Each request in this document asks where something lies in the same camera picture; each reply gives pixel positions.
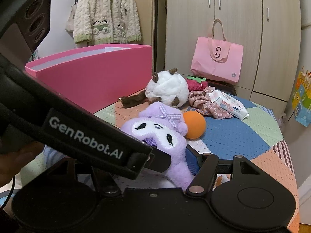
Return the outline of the person's left hand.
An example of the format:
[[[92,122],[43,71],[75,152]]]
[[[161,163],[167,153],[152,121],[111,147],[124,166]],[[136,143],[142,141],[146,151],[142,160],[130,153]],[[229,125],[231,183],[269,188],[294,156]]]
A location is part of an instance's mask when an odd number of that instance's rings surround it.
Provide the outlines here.
[[[33,142],[16,152],[1,154],[0,158],[0,184],[1,187],[8,184],[21,169],[34,160],[43,151],[44,145]]]

